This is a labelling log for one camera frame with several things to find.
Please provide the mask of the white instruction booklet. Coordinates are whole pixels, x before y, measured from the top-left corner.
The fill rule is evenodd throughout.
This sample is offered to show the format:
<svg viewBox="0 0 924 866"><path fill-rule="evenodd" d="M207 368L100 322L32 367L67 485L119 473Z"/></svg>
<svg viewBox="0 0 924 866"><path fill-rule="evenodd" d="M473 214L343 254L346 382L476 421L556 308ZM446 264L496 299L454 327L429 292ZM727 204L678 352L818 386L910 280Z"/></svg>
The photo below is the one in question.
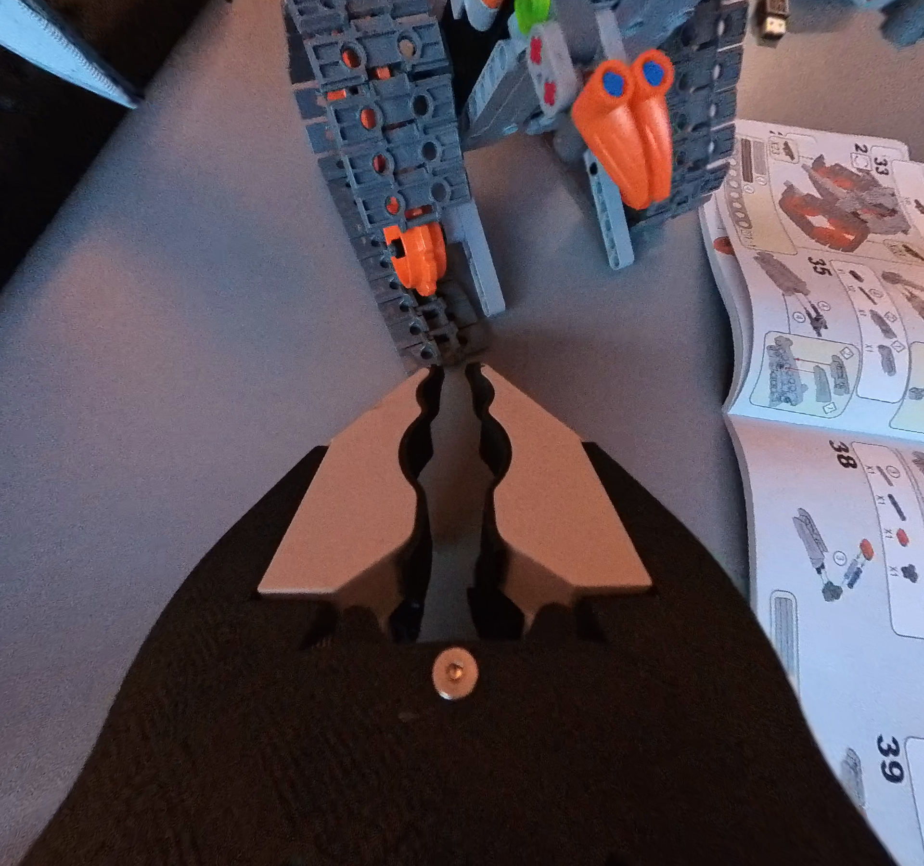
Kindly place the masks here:
<svg viewBox="0 0 924 866"><path fill-rule="evenodd" d="M922 201L901 142L742 120L699 210L752 607L898 864L922 864Z"/></svg>

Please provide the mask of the grey orange building-block toy robot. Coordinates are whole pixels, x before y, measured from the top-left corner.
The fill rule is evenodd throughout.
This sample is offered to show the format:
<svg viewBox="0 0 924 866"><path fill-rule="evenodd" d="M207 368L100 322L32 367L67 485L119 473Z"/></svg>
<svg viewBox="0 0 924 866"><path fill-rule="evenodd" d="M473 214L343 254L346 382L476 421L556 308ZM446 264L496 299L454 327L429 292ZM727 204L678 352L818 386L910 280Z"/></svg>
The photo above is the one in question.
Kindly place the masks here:
<svg viewBox="0 0 924 866"><path fill-rule="evenodd" d="M846 0L922 39L922 0ZM755 0L781 39L789 0ZM719 190L749 0L283 0L307 136L408 374L480 351L504 300L465 156L541 136L585 172L610 266Z"/></svg>

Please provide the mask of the black perforated mat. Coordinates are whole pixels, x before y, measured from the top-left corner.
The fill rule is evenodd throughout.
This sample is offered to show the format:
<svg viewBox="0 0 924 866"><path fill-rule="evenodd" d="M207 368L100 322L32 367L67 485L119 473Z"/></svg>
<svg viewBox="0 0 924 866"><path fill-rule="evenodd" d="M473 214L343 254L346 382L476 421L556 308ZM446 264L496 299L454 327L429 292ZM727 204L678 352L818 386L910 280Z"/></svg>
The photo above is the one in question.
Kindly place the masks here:
<svg viewBox="0 0 924 866"><path fill-rule="evenodd" d="M1 285L130 110L1 53Z"/></svg>

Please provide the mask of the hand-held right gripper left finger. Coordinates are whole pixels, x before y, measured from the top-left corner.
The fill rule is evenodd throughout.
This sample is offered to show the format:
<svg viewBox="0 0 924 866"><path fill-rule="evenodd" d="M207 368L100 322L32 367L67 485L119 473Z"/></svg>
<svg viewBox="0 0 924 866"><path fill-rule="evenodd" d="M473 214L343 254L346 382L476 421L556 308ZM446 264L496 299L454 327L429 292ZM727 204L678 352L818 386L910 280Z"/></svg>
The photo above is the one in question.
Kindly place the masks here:
<svg viewBox="0 0 924 866"><path fill-rule="evenodd" d="M260 597L361 608L394 641L419 639L433 565L420 476L444 380L439 366L416 371L318 450Z"/></svg>

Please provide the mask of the blue robot kit box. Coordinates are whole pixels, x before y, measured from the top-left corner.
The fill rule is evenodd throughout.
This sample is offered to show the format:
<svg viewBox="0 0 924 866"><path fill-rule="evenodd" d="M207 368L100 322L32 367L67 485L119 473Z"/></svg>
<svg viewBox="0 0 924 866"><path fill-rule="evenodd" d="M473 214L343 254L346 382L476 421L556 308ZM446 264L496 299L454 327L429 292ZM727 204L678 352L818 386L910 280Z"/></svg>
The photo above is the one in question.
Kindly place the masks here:
<svg viewBox="0 0 924 866"><path fill-rule="evenodd" d="M2 0L2 46L75 86L135 108L207 1Z"/></svg>

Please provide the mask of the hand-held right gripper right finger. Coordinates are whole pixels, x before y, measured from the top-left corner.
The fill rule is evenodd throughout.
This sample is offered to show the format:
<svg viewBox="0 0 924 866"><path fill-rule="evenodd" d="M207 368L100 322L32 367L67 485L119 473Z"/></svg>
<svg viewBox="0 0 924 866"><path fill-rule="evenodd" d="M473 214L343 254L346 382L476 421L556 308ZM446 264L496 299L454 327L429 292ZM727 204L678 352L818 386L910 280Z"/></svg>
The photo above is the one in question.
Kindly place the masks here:
<svg viewBox="0 0 924 866"><path fill-rule="evenodd" d="M479 638L517 640L547 606L653 586L584 442L500 373L465 375L491 471L468 607Z"/></svg>

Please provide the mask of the grey desk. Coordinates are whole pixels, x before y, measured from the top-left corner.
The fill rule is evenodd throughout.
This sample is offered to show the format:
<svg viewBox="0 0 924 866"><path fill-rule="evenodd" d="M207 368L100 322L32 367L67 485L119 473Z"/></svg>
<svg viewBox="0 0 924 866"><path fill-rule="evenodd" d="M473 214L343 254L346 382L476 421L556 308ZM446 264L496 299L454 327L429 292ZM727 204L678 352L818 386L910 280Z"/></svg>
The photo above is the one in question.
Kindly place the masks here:
<svg viewBox="0 0 924 866"><path fill-rule="evenodd" d="M281 0L218 0L2 294L2 864L62 803L191 570L406 376L301 132ZM732 336L699 220L609 269L546 144L468 156L484 359L747 591Z"/></svg>

